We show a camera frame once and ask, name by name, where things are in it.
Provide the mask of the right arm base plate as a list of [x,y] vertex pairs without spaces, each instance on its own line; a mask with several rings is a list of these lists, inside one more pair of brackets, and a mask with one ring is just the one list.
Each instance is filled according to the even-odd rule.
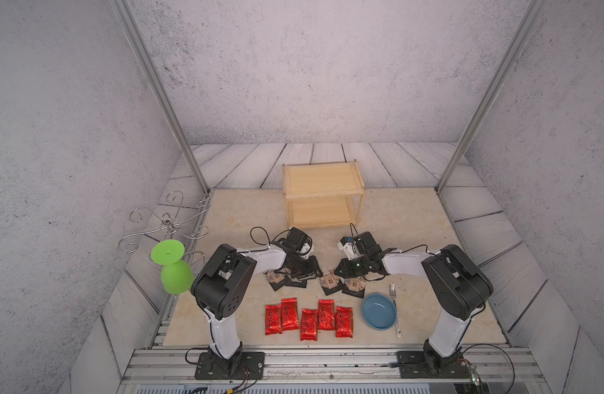
[[402,379],[471,379],[468,365],[461,361],[461,351],[449,357],[435,351],[399,351],[396,357]]

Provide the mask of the brown tea bag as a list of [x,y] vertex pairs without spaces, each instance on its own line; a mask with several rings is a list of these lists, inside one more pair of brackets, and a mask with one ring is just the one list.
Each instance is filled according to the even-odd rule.
[[287,276],[285,274],[275,273],[273,270],[269,270],[264,274],[268,284],[271,286],[274,292],[277,292],[287,284]]
[[363,299],[365,297],[366,283],[367,281],[363,277],[344,279],[342,293]]
[[300,275],[285,275],[285,286],[286,287],[298,287],[298,288],[306,288],[308,279],[310,279],[309,275],[300,276]]
[[332,270],[324,273],[318,279],[318,282],[326,296],[330,296],[343,290],[343,282],[341,281],[341,278],[336,276]]

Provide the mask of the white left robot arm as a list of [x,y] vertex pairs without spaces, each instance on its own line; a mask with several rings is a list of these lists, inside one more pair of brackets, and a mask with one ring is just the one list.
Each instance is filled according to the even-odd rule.
[[311,241],[299,251],[279,244],[252,250],[238,250],[221,244],[193,282],[190,293],[207,316],[210,350],[225,361],[241,352],[235,313],[247,292],[252,277],[281,269],[287,258],[308,259],[313,253]]

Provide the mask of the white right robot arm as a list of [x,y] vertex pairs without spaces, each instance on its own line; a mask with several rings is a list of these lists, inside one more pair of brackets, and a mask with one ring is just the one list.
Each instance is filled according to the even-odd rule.
[[449,358],[459,351],[473,317],[485,309],[494,292],[490,280],[454,244],[436,252],[382,250],[379,246],[366,250],[353,239],[345,237],[337,247],[345,257],[335,269],[335,274],[343,279],[367,274],[382,277],[410,275],[428,279],[441,312],[427,345],[441,358]]

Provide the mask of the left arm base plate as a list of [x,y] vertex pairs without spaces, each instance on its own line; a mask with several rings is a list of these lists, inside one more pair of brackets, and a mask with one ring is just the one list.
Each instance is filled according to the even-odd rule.
[[260,380],[265,366],[264,352],[241,351],[226,360],[213,351],[199,355],[196,380]]

